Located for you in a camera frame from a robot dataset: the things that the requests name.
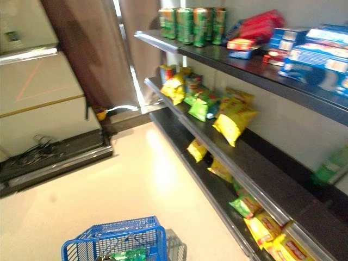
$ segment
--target yellow chip bag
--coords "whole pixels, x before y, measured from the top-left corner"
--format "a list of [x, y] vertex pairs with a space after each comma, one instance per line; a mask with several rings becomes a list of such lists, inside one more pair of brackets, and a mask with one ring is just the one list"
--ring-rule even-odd
[[274, 248], [274, 245], [273, 245], [273, 241], [272, 242], [264, 242], [263, 248], [266, 249], [268, 254], [270, 254], [274, 258], [275, 261], [284, 261], [284, 260], [281, 260], [279, 255], [277, 254], [277, 252]]
[[227, 182], [232, 183], [232, 175], [216, 158], [214, 158], [213, 163], [208, 170]]
[[244, 221], [261, 249], [265, 242], [271, 242], [281, 233], [281, 227], [266, 211]]
[[226, 87], [226, 91], [224, 96], [226, 97], [234, 97], [244, 104], [250, 104], [252, 100], [254, 99], [254, 96], [252, 94], [247, 94], [246, 92], [235, 90], [230, 87]]
[[207, 154], [207, 149], [197, 139], [190, 143], [187, 150], [194, 156], [196, 162], [200, 162]]
[[313, 258], [288, 234], [282, 233], [273, 241], [276, 261], [314, 261]]
[[242, 134], [249, 121], [257, 114], [257, 111], [248, 107], [235, 106], [228, 107], [219, 115], [213, 127], [226, 138], [231, 146], [235, 146], [235, 141]]
[[185, 98], [183, 73], [177, 73], [167, 80], [162, 86], [161, 93], [170, 97], [174, 105], [181, 103]]
[[249, 105], [253, 99], [254, 96], [251, 94], [226, 87], [225, 93], [222, 96], [219, 106], [219, 112], [215, 117], [218, 118], [221, 113], [228, 110], [229, 107], [235, 107], [236, 104], [239, 104], [239, 107], [242, 107], [243, 105]]

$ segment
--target blue shopping basket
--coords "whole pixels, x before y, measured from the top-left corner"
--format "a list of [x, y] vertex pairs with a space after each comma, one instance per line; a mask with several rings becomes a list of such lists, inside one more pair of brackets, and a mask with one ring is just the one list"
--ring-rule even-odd
[[94, 225], [61, 247], [63, 261], [94, 261], [97, 257], [139, 248], [146, 260], [167, 261], [165, 229], [156, 216]]

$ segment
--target green bottle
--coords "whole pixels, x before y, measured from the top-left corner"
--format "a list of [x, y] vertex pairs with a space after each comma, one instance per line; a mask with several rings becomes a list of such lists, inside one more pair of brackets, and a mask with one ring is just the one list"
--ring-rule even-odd
[[319, 185], [334, 184], [348, 170], [348, 143], [333, 152], [325, 163], [313, 174], [314, 183]]

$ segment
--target soda can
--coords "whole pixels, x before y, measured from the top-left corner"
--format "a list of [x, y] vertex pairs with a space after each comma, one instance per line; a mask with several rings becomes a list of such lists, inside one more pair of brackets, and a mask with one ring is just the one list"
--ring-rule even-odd
[[161, 75], [162, 84], [164, 84], [166, 82], [166, 68], [167, 68], [167, 66], [165, 64], [162, 64], [159, 67], [159, 72], [160, 72], [160, 75]]
[[163, 9], [163, 8], [158, 10], [159, 25], [161, 28], [161, 35], [163, 37], [167, 37], [167, 30], [166, 30], [166, 25], [165, 25], [165, 12], [166, 12], [166, 9]]
[[194, 46], [203, 47], [206, 41], [207, 8], [194, 9]]
[[226, 10], [224, 7], [214, 7], [213, 20], [213, 44], [220, 45], [222, 43], [223, 31], [225, 30]]
[[190, 45], [194, 42], [194, 10], [180, 8], [182, 12], [183, 43]]
[[213, 39], [213, 19], [214, 19], [214, 9], [212, 7], [207, 7], [207, 30], [206, 30], [206, 40], [211, 41]]
[[177, 39], [179, 42], [183, 41], [183, 20], [184, 20], [184, 10], [183, 8], [176, 9], [176, 29], [177, 29]]
[[176, 74], [176, 65], [170, 65], [165, 68], [165, 80], [169, 80]]
[[169, 39], [176, 38], [176, 10], [175, 8], [167, 8], [166, 10], [166, 30]]

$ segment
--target white floor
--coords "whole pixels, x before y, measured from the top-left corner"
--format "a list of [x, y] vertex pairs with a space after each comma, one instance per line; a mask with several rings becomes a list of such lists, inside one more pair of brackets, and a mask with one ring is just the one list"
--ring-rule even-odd
[[153, 123], [113, 138], [116, 157], [0, 200], [0, 260], [60, 260], [97, 223], [156, 215], [187, 260], [248, 260]]

